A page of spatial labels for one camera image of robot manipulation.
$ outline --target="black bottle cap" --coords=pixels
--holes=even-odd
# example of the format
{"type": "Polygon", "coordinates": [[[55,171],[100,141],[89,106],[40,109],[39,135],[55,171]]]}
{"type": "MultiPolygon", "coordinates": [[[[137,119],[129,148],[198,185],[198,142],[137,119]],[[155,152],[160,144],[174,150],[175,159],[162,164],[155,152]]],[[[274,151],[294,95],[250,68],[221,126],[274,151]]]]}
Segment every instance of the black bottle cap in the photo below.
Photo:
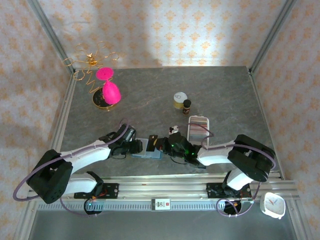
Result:
{"type": "Polygon", "coordinates": [[[190,106],[191,106],[191,101],[190,101],[189,99],[184,100],[184,101],[183,101],[183,106],[184,106],[185,108],[190,108],[190,106]]]}

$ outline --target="gold wire ornament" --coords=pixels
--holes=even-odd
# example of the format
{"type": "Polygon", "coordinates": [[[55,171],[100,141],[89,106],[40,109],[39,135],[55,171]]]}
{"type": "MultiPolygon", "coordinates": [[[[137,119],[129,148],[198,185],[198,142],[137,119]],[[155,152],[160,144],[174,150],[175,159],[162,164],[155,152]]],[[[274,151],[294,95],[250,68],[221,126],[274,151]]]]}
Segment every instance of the gold wire ornament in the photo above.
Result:
{"type": "Polygon", "coordinates": [[[84,61],[80,61],[80,60],[73,60],[71,57],[68,57],[66,58],[65,60],[63,60],[63,64],[64,66],[66,67],[69,67],[71,66],[72,64],[74,63],[83,63],[83,64],[87,64],[87,66],[85,66],[82,70],[78,70],[76,71],[74,74],[73,74],[73,79],[76,80],[76,81],[80,81],[80,80],[83,80],[85,78],[85,76],[87,74],[90,74],[90,77],[88,79],[88,81],[85,83],[86,85],[91,85],[91,89],[89,90],[89,94],[93,93],[93,92],[96,92],[100,87],[96,87],[94,89],[94,86],[95,86],[95,83],[96,83],[96,80],[93,79],[92,80],[92,76],[94,74],[94,71],[92,70],[92,67],[97,67],[98,69],[100,69],[102,66],[103,66],[103,63],[101,63],[102,60],[104,59],[107,59],[107,58],[110,58],[111,56],[113,56],[113,58],[111,58],[111,60],[113,61],[117,61],[119,59],[119,54],[116,53],[116,52],[111,52],[109,53],[108,56],[104,56],[98,60],[96,60],[97,58],[97,55],[98,55],[98,52],[101,50],[101,49],[105,49],[107,46],[105,44],[104,41],[100,41],[96,44],[97,46],[97,50],[95,52],[95,54],[93,54],[92,52],[91,53],[86,53],[85,51],[85,47],[83,47],[84,44],[82,43],[79,43],[78,45],[75,46],[75,50],[77,52],[83,52],[86,56],[85,60],[84,61]]]}

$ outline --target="clock face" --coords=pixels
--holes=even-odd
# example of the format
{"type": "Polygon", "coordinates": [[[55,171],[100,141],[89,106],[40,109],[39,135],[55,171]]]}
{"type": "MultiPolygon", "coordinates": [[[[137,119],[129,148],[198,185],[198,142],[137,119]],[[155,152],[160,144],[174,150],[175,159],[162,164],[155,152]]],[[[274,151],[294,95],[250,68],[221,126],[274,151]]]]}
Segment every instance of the clock face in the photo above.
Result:
{"type": "Polygon", "coordinates": [[[269,211],[282,215],[285,209],[285,201],[275,194],[266,194],[264,199],[265,208],[269,211]]]}

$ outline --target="gray marble tabletop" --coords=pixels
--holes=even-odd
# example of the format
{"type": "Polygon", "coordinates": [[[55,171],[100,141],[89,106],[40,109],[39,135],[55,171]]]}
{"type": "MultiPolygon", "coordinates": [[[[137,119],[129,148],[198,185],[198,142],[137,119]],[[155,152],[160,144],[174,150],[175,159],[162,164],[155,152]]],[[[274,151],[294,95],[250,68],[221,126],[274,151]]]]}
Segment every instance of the gray marble tabletop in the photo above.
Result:
{"type": "MultiPolygon", "coordinates": [[[[93,104],[93,94],[89,94],[91,86],[86,85],[86,78],[75,85],[62,151],[88,145],[116,131],[122,118],[129,119],[138,138],[153,134],[159,138],[167,137],[169,127],[174,125],[178,125],[181,134],[187,136],[187,123],[192,115],[209,118],[210,130],[215,134],[210,140],[211,145],[226,143],[238,134],[245,134],[273,149],[244,66],[115,69],[112,81],[119,87],[122,99],[111,111],[93,104]],[[174,108],[176,92],[186,93],[192,101],[188,116],[174,108]]],[[[102,86],[103,82],[97,80],[97,84],[102,86]]],[[[231,169],[231,164],[197,169],[192,165],[176,164],[164,155],[161,160],[131,156],[109,158],[79,172],[94,171],[100,177],[115,177],[225,173],[231,169]]]]}

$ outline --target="stack of cards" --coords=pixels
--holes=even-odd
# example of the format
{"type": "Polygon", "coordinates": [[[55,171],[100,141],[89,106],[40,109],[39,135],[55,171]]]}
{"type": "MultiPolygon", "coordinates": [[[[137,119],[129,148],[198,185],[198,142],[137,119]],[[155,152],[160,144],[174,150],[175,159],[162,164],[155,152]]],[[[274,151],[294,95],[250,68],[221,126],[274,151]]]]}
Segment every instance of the stack of cards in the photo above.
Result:
{"type": "MultiPolygon", "coordinates": [[[[190,124],[199,124],[206,129],[209,129],[209,119],[204,116],[190,116],[189,117],[189,123],[190,124]]],[[[187,134],[187,140],[191,144],[200,145],[202,140],[209,136],[209,132],[203,129],[200,126],[196,125],[188,125],[188,134],[187,134]]],[[[205,145],[209,145],[209,138],[207,138],[206,142],[204,142],[205,145]]]]}

